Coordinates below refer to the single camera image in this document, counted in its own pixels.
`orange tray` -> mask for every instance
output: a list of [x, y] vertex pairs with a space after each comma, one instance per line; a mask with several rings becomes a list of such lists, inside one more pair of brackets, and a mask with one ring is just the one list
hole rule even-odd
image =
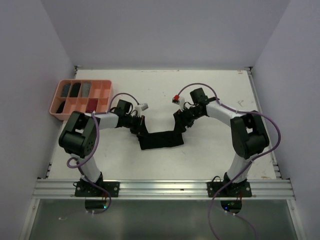
[[[81, 83], [77, 97], [70, 97], [73, 84]], [[91, 83], [88, 97], [82, 97], [82, 87], [84, 83]], [[61, 97], [63, 88], [66, 84], [71, 84], [67, 97]], [[110, 80], [78, 80], [65, 79], [61, 80], [56, 88], [51, 107], [50, 114], [59, 120], [68, 120], [73, 111], [86, 112], [88, 102], [97, 100], [96, 112], [105, 112], [108, 109], [109, 100], [112, 98], [113, 89]], [[57, 113], [61, 103], [65, 102], [62, 113]]]

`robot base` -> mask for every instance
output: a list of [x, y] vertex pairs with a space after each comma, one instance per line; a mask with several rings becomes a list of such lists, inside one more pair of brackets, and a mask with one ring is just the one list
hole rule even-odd
[[[212, 198], [214, 194], [227, 184], [230, 179], [227, 176], [227, 173], [224, 174], [223, 181], [209, 181], [206, 183], [208, 197]], [[244, 180], [239, 183], [231, 183], [226, 189], [221, 191], [218, 194], [218, 198], [250, 198], [252, 197], [250, 183], [247, 180]]]
[[[118, 181], [104, 181], [102, 173], [99, 179], [95, 182], [99, 187], [107, 190], [112, 198], [117, 198], [119, 195], [120, 183]], [[103, 191], [92, 186], [89, 182], [80, 179], [73, 183], [75, 186], [75, 197], [102, 197]]]

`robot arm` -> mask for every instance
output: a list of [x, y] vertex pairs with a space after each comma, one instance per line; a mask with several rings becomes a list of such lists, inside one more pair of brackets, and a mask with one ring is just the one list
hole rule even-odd
[[[103, 129], [112, 129], [126, 127], [130, 128], [131, 132], [143, 132], [143, 127], [140, 123], [144, 120], [140, 116], [142, 111], [148, 108], [147, 104], [140, 104], [135, 107], [137, 114], [132, 116], [130, 108], [132, 104], [127, 101], [119, 100], [113, 112], [96, 115], [96, 120], [99, 125], [99, 131]], [[94, 119], [91, 114], [74, 111], [67, 121], [60, 137], [59, 145], [64, 148], [65, 152], [76, 159], [78, 165], [83, 164], [95, 147], [97, 139], [97, 130]], [[101, 181], [102, 173], [99, 171], [94, 157], [86, 161], [81, 167], [81, 179], [93, 183]]]
[[[224, 108], [214, 97], [208, 98], [202, 88], [195, 89], [190, 95], [194, 106], [178, 110], [174, 114], [176, 126], [178, 122], [180, 123], [180, 128], [186, 130], [185, 127], [191, 127], [194, 120], [202, 116], [208, 116], [219, 120], [231, 128], [235, 156], [230, 169], [224, 175], [224, 181], [229, 182], [244, 169], [255, 155], [262, 153], [269, 145], [269, 138], [262, 119], [258, 115], [236, 113]], [[184, 101], [183, 97], [175, 96], [172, 102], [181, 105], [181, 99]], [[250, 167], [233, 183], [245, 183], [249, 170]]]

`glass panel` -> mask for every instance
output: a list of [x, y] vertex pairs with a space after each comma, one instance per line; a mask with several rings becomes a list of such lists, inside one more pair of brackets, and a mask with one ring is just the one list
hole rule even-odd
[[[41, 200], [31, 240], [211, 240], [209, 201], [117, 200], [94, 217], [84, 200]], [[261, 240], [297, 239], [285, 200], [244, 200], [240, 214], [255, 226]], [[212, 222], [223, 240], [250, 240], [254, 234], [243, 220], [212, 209]]]

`white wall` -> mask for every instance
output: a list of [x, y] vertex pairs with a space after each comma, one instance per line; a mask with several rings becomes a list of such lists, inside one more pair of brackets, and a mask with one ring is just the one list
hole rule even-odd
[[19, 237], [58, 133], [49, 106], [73, 66], [39, 0], [0, 1], [0, 238]]
[[289, 0], [42, 0], [75, 65], [253, 66]]
[[320, 239], [320, 1], [291, 0], [253, 68], [263, 111], [279, 124], [280, 171], [291, 178], [309, 239]]

